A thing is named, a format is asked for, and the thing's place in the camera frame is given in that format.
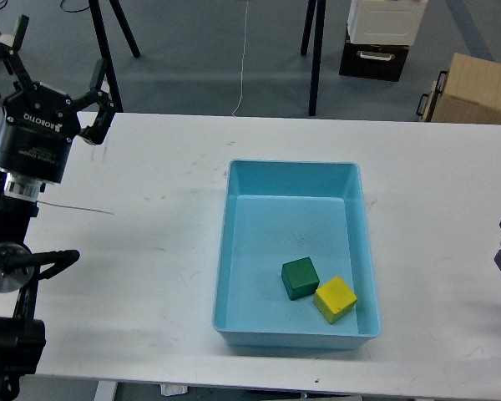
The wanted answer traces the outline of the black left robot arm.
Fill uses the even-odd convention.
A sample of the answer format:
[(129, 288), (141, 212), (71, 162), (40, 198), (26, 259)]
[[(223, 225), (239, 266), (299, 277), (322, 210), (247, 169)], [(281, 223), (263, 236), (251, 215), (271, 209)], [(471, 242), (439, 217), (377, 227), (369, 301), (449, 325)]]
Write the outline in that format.
[(36, 372), (46, 344), (44, 323), (35, 318), (38, 284), (72, 266), (76, 250), (32, 252), (25, 242), (38, 214), (38, 196), (63, 178), (76, 137), (104, 142), (116, 103), (104, 92), (107, 63), (100, 59), (89, 91), (78, 99), (33, 81), (19, 56), (28, 17), (11, 41), (0, 38), (0, 61), (13, 76), (0, 126), (0, 293), (18, 295), (11, 317), (0, 317), (0, 400), (13, 400), (20, 378)]

